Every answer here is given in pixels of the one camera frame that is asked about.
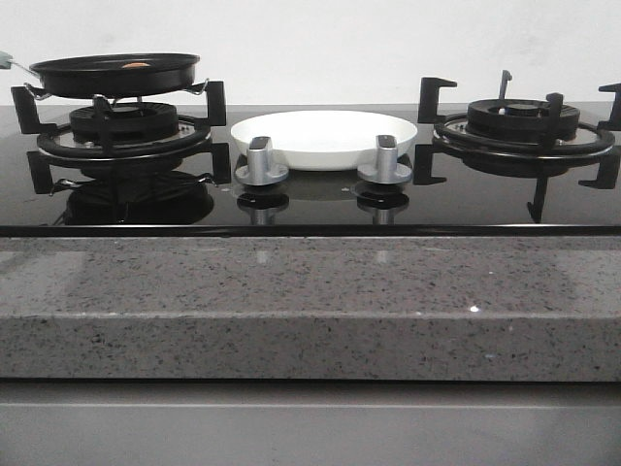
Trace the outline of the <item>white plate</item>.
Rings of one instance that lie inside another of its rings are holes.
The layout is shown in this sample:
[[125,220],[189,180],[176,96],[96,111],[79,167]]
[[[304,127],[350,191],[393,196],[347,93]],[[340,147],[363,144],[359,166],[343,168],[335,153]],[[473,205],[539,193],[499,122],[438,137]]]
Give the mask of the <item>white plate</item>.
[[417,127],[402,118],[359,111],[292,111],[255,116],[234,124],[231,136],[245,153],[256,137],[272,141],[276,163],[302,171],[353,170],[376,160],[376,137],[396,139],[407,152]]

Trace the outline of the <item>fried egg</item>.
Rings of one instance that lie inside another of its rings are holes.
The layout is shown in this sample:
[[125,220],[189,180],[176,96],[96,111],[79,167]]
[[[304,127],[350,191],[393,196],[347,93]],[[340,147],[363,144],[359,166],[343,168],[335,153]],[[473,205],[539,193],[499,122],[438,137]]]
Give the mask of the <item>fried egg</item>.
[[145,68],[151,66],[149,63],[144,61],[133,61],[124,63],[121,68],[122,69],[136,69],[136,68]]

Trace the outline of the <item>black frying pan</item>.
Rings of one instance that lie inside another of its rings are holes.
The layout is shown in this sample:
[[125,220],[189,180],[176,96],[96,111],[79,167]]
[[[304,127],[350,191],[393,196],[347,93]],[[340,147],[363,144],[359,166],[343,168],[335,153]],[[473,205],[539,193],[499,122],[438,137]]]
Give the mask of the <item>black frying pan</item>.
[[[144,61],[151,66],[122,69],[124,63]],[[178,52],[117,53],[61,58],[38,62],[26,70],[44,93],[88,99],[142,97],[183,90],[193,84],[196,54]]]

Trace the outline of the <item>silver left stove knob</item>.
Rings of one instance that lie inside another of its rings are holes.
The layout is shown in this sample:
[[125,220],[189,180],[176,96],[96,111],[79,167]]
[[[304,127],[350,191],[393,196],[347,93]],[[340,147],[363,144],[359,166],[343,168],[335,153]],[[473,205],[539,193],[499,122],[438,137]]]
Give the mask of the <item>silver left stove knob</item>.
[[289,169],[273,158],[272,140],[267,136],[255,137],[246,151],[245,166],[235,172],[238,182],[252,186],[280,183],[288,177]]

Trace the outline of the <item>silver stove knob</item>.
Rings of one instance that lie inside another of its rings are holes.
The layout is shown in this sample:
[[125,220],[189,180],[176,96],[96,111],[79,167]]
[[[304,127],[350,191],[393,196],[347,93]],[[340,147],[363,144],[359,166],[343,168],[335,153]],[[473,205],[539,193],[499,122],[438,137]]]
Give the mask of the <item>silver stove knob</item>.
[[289,169],[273,158],[272,140],[267,136],[255,137],[246,151],[245,166],[235,172],[238,182],[252,186],[280,183],[288,177]]
[[398,162],[398,147],[394,136],[376,136],[376,162],[357,167],[357,175],[363,181],[376,184],[399,184],[411,180],[412,170]]

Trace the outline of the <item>silver right stove knob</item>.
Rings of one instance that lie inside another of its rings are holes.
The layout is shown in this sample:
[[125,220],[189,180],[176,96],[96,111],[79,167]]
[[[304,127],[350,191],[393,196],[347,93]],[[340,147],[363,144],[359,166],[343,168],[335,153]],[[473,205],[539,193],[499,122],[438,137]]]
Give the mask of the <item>silver right stove knob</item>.
[[376,162],[357,167],[357,175],[363,181],[376,184],[399,184],[411,180],[412,170],[398,162],[398,147],[394,136],[376,136]]

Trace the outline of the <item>black glass cooktop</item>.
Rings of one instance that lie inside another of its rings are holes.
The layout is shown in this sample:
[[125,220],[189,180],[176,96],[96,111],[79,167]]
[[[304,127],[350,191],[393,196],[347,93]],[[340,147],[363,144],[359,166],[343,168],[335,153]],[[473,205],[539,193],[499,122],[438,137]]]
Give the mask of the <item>black glass cooktop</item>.
[[5,237],[615,236],[620,151],[582,162],[483,160],[435,145],[423,125],[402,157],[411,182],[380,187],[355,172],[291,172],[254,188],[226,127],[183,158],[93,167],[56,161],[1,110]]

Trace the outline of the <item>black left gas burner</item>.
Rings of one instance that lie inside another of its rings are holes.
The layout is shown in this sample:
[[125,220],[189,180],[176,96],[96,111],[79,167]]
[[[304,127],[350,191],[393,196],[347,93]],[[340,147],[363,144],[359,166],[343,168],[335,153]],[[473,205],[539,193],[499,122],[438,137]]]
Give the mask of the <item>black left gas burner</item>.
[[[105,111],[110,136],[115,144],[143,144],[172,137],[179,132],[177,109],[153,102],[121,103]],[[93,106],[69,114],[74,140],[99,145],[99,122]]]

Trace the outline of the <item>black gas burner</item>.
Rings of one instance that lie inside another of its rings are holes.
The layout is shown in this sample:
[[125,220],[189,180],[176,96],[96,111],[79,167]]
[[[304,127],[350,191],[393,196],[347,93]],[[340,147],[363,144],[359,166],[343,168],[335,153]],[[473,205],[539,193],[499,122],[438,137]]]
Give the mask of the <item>black gas burner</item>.
[[469,104],[466,131],[510,143],[534,144],[548,128],[550,103],[529,99],[485,99]]
[[[153,102],[121,103],[105,111],[110,136],[115,144],[143,144],[172,137],[179,132],[177,109]],[[69,114],[74,140],[99,145],[99,122],[93,106]]]

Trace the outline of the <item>black right pan support grate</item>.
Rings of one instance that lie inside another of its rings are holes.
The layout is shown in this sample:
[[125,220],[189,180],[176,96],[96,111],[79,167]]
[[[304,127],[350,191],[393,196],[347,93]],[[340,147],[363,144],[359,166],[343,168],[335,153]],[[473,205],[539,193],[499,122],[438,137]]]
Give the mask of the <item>black right pan support grate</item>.
[[[510,98],[503,71],[499,94]],[[559,92],[548,128],[534,144],[510,143],[466,131],[467,110],[445,115],[440,91],[454,83],[421,81],[417,121],[424,134],[413,155],[414,213],[448,224],[617,225],[620,222],[620,101],[595,122]]]

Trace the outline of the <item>black pan support grate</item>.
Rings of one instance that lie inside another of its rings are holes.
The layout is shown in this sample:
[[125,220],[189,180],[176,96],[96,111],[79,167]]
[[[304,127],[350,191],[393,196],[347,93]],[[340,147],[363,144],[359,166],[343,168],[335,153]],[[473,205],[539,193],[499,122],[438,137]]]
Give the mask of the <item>black pan support grate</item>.
[[[503,71],[499,94],[510,98]],[[448,224],[617,225],[620,222],[620,101],[595,122],[559,92],[548,128],[534,144],[510,143],[466,131],[467,110],[445,115],[440,91],[454,83],[421,81],[417,121],[424,134],[413,155],[414,213]]]
[[20,130],[25,135],[37,137],[37,148],[27,153],[35,191],[53,194],[72,187],[70,182],[52,179],[52,166],[77,169],[91,179],[115,183],[167,173],[188,156],[202,151],[218,151],[219,146],[212,142],[212,129],[227,123],[224,83],[206,81],[191,86],[188,91],[206,95],[205,116],[185,116],[177,110],[179,132],[176,135],[143,144],[121,145],[111,139],[105,111],[122,102],[118,98],[93,95],[87,107],[94,107],[100,125],[101,143],[97,145],[75,141],[70,121],[62,125],[40,121],[36,101],[48,96],[41,88],[29,84],[13,87]]

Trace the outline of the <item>black right gas burner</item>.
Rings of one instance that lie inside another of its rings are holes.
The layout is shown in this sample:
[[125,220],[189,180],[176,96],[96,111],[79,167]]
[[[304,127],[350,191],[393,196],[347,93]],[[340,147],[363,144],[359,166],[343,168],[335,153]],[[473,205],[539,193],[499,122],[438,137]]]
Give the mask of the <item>black right gas burner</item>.
[[469,104],[466,131],[510,143],[534,144],[548,128],[550,103],[529,99],[485,99]]

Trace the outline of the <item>black left pan support grate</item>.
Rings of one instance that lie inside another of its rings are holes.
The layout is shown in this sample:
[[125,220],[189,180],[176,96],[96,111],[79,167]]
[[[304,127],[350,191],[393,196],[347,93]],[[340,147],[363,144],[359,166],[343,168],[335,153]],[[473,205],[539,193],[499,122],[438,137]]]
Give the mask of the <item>black left pan support grate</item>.
[[52,166],[77,169],[91,179],[115,183],[167,173],[188,156],[202,151],[218,151],[219,146],[212,142],[212,129],[227,123],[224,83],[206,81],[191,86],[188,91],[206,95],[205,116],[185,116],[177,110],[179,132],[176,135],[143,144],[121,145],[111,139],[105,111],[122,102],[118,98],[93,95],[87,107],[94,107],[100,125],[101,143],[97,145],[75,141],[70,121],[62,125],[40,121],[36,101],[48,96],[41,88],[29,84],[13,87],[20,130],[25,135],[37,137],[37,148],[27,153],[35,191],[53,194],[72,187],[70,182],[52,179]]

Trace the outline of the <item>grey cabinet drawer front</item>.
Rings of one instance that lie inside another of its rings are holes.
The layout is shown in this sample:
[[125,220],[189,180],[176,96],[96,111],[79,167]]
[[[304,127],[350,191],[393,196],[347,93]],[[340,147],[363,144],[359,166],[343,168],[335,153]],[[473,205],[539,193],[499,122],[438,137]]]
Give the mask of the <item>grey cabinet drawer front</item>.
[[616,465],[616,383],[1,385],[5,465]]

